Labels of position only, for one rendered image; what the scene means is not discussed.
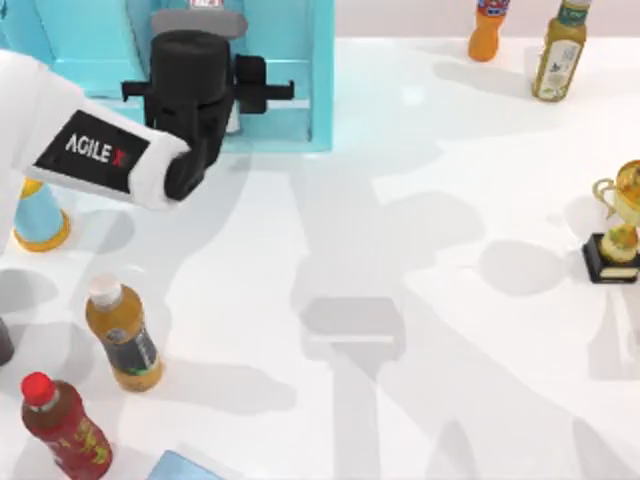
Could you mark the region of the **light blue rack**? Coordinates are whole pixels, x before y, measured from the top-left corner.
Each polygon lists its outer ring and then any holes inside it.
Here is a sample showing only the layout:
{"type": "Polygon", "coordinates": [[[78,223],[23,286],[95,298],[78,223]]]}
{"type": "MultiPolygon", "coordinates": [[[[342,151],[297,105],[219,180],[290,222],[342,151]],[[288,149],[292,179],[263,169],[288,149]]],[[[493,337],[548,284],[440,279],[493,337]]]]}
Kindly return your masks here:
{"type": "MultiPolygon", "coordinates": [[[[0,0],[0,48],[31,55],[116,112],[143,122],[141,99],[123,101],[120,84],[149,73],[151,16],[194,9],[189,0],[0,0]]],[[[333,141],[334,0],[224,0],[248,30],[235,54],[266,62],[270,84],[294,82],[291,100],[264,114],[234,112],[227,153],[326,151],[333,141]]]]}

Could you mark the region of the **pale grey rounded box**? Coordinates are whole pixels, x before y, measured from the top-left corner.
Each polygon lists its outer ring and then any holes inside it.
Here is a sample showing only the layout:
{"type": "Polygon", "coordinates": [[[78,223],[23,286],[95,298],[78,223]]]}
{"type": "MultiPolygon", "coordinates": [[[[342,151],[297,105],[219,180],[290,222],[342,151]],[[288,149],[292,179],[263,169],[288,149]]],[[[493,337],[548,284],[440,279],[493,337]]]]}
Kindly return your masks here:
{"type": "Polygon", "coordinates": [[[151,16],[151,27],[154,35],[196,30],[234,40],[246,35],[248,21],[242,13],[220,8],[162,9],[151,16]]]}

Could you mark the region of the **orange bottle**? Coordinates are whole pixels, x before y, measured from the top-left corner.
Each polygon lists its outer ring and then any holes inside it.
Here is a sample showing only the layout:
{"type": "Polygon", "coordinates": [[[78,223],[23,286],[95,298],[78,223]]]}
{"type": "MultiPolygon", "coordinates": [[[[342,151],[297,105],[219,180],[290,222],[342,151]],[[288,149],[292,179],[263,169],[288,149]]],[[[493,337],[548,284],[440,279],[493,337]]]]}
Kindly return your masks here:
{"type": "Polygon", "coordinates": [[[467,53],[477,62],[492,60],[499,48],[500,28],[506,18],[511,0],[477,0],[475,29],[467,53]]]}

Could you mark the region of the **blue and orange megaphone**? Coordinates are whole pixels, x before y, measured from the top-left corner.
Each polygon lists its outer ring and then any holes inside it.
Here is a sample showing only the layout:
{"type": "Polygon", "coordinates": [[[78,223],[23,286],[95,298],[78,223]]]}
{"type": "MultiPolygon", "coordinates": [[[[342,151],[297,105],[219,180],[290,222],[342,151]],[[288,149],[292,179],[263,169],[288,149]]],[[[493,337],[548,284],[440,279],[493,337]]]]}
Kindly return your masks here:
{"type": "Polygon", "coordinates": [[[61,246],[70,231],[69,217],[50,187],[27,178],[14,217],[13,234],[18,244],[27,251],[42,253],[61,246]]]}

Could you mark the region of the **olive green bottle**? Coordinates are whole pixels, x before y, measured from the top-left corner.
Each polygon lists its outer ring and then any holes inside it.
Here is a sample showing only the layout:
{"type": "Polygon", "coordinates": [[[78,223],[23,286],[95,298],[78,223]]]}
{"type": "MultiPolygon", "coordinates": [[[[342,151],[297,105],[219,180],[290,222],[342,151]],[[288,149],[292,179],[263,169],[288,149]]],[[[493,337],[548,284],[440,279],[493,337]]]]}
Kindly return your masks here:
{"type": "Polygon", "coordinates": [[[544,50],[532,84],[534,97],[563,100],[569,90],[586,42],[586,19],[592,0],[561,0],[545,35],[544,50]]]}

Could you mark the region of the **amber bottle with white cap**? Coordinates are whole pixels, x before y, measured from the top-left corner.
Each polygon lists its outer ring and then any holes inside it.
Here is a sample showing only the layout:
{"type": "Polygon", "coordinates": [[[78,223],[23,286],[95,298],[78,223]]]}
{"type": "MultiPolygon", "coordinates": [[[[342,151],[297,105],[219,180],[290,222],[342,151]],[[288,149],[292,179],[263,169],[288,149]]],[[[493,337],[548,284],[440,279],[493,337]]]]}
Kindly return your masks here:
{"type": "Polygon", "coordinates": [[[95,276],[88,293],[86,322],[101,342],[116,381],[132,392],[156,386],[163,364],[146,328],[139,295],[109,273],[95,276]]]}

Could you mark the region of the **dark brown bottle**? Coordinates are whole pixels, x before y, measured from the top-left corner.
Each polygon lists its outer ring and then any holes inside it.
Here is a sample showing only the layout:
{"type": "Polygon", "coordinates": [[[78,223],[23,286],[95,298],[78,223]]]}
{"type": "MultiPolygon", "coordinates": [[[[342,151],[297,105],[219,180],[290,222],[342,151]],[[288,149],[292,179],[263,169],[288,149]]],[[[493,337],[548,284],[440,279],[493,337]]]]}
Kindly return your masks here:
{"type": "Polygon", "coordinates": [[[0,317],[0,366],[6,365],[14,355],[14,344],[9,329],[0,317]]]}

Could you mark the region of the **gold trophy with black base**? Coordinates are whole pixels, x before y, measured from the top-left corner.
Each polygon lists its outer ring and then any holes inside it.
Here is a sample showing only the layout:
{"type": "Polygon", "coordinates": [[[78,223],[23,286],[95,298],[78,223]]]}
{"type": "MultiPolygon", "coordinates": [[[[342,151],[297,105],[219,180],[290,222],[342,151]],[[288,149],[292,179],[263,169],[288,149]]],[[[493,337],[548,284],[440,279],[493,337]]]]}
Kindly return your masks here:
{"type": "Polygon", "coordinates": [[[582,246],[590,281],[633,284],[640,277],[640,160],[624,164],[613,179],[597,180],[592,194],[606,206],[606,218],[619,222],[582,246]]]}

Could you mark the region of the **light blue book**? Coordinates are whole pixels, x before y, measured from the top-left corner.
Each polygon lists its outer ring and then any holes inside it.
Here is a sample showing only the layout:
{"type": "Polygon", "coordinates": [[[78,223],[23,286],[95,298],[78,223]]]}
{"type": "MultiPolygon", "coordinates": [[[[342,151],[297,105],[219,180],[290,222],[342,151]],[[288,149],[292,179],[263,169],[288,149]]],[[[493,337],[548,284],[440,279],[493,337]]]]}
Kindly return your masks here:
{"type": "Polygon", "coordinates": [[[146,480],[223,480],[215,473],[177,452],[166,450],[146,480]]]}

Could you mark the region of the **red bottle with red cap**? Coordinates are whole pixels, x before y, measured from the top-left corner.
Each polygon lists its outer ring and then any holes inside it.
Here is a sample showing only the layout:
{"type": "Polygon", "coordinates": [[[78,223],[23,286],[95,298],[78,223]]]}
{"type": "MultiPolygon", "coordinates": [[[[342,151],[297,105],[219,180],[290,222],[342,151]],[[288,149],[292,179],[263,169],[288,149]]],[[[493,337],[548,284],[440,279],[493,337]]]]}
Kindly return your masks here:
{"type": "Polygon", "coordinates": [[[48,447],[56,465],[71,480],[100,480],[112,463],[111,445],[76,388],[42,372],[25,376],[20,388],[22,422],[48,447]]]}

